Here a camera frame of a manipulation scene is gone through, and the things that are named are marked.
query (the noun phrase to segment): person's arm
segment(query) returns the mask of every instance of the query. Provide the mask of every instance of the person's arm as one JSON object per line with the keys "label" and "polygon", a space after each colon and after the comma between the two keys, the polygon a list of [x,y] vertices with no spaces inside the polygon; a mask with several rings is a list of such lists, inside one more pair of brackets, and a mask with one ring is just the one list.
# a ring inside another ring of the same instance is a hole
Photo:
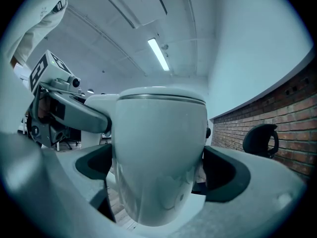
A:
{"label": "person's arm", "polygon": [[32,51],[62,20],[67,7],[67,0],[61,0],[57,3],[56,7],[46,15],[40,23],[30,28],[22,37],[13,58],[11,65],[16,63],[24,65]]}

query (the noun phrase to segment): brick wall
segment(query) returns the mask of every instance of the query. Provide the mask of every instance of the brick wall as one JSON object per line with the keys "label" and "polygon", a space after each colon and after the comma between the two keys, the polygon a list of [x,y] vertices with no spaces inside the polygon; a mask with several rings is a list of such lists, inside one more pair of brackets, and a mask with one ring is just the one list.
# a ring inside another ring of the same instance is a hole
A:
{"label": "brick wall", "polygon": [[211,145],[243,151],[243,139],[251,128],[261,123],[276,124],[279,151],[274,159],[307,179],[317,161],[316,64],[314,59],[263,98],[215,118]]}

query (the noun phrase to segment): fluorescent light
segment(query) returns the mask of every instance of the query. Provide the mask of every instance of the fluorescent light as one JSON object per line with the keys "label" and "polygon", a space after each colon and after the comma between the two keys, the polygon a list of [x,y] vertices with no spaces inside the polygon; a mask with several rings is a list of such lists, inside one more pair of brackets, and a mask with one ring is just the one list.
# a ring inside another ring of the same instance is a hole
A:
{"label": "fluorescent light", "polygon": [[160,50],[160,48],[158,46],[158,43],[157,43],[156,39],[150,39],[150,40],[148,40],[148,43],[150,44],[150,46],[151,46],[153,52],[155,53],[155,55],[157,56],[160,64],[163,67],[163,70],[168,71],[169,70],[168,65],[166,63],[166,60],[165,60],[165,58],[163,56],[162,51]]}

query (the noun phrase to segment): floor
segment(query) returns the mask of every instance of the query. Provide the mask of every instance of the floor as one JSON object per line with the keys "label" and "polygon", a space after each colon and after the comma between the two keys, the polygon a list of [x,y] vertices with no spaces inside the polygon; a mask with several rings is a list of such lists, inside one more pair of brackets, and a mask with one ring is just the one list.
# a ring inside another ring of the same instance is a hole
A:
{"label": "floor", "polygon": [[[105,144],[106,141],[103,139],[100,144]],[[72,150],[81,149],[81,144],[79,143],[77,146],[75,143],[71,142],[70,146]],[[59,144],[59,151],[56,150],[55,147],[52,147],[52,150],[56,152],[56,155],[63,166],[65,172],[68,174],[70,179],[73,181],[76,188],[79,190],[79,193],[87,200],[90,201],[94,195],[103,189],[104,182],[102,180],[91,180],[83,175],[81,175],[75,169],[75,161],[86,153],[79,153],[78,155],[72,154],[73,151],[69,150],[69,146],[62,142]],[[197,182],[204,182],[206,180],[205,173],[203,171],[202,166],[200,166],[197,174]],[[120,204],[119,195],[116,191],[111,188],[107,189],[108,197],[110,201],[110,206],[114,217],[116,219],[116,223],[127,230],[133,230],[137,227],[138,223],[132,220],[126,213],[123,205]]]}

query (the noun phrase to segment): white sleeve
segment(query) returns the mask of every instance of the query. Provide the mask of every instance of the white sleeve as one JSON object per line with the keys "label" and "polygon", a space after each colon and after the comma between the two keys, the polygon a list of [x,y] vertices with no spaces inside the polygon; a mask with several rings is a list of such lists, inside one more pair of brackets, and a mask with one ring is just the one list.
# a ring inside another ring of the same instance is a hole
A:
{"label": "white sleeve", "polygon": [[51,11],[41,20],[41,22],[30,28],[24,34],[14,53],[14,57],[19,64],[23,66],[39,42],[60,23],[65,10],[66,7],[56,13]]}

